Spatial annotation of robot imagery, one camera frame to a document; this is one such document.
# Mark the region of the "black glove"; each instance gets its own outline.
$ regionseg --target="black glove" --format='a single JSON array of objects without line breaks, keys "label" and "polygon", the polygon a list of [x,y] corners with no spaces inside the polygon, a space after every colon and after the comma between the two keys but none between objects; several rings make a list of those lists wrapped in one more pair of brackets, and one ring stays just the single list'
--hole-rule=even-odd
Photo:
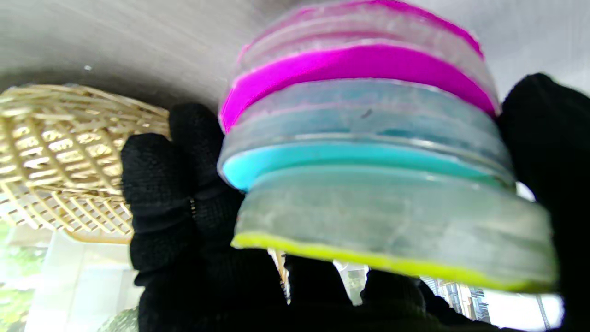
[{"label": "black glove", "polygon": [[565,300],[563,326],[573,328],[587,307],[579,264],[588,253],[590,99],[536,74],[513,88],[503,109],[497,124],[516,176],[551,214]]},{"label": "black glove", "polygon": [[169,121],[172,142],[136,135],[121,152],[135,283],[146,287],[140,330],[185,330],[234,310],[286,306],[268,253],[230,247],[243,196],[217,174],[223,133],[216,117],[191,104],[174,108]]}]

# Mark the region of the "white wall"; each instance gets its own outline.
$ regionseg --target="white wall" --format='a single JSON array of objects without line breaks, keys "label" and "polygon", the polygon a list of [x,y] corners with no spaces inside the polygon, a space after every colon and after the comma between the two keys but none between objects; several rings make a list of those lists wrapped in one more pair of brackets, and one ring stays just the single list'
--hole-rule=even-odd
[{"label": "white wall", "polygon": [[79,243],[56,233],[43,266],[26,332],[96,331],[106,320],[137,305],[127,246]]}]

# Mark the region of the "stack of petri dishes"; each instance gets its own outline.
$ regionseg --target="stack of petri dishes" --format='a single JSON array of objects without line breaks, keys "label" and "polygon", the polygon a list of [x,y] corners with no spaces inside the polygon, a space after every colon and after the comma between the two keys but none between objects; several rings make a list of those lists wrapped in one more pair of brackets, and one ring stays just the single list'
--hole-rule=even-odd
[{"label": "stack of petri dishes", "polygon": [[556,281],[549,216],[514,193],[477,41],[398,1],[302,8],[238,59],[219,173],[233,245],[508,291]]}]

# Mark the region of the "wicker basket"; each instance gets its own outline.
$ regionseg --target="wicker basket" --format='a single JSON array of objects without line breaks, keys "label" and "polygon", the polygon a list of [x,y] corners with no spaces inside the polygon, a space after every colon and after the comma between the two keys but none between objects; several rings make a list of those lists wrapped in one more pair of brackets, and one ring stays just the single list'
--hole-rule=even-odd
[{"label": "wicker basket", "polygon": [[130,237],[119,151],[130,135],[168,135],[168,111],[85,86],[13,87],[0,95],[2,218]]}]

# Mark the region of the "dark speck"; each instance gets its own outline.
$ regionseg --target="dark speck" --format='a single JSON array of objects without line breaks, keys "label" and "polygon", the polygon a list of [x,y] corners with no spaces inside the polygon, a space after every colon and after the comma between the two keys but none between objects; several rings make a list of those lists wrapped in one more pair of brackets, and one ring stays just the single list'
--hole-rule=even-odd
[{"label": "dark speck", "polygon": [[363,114],[363,115],[361,115],[361,116],[360,116],[360,118],[361,118],[361,119],[365,119],[365,118],[367,118],[368,116],[370,116],[371,114],[373,114],[373,110],[372,110],[372,109],[368,109],[368,110],[365,112],[365,114]]}]

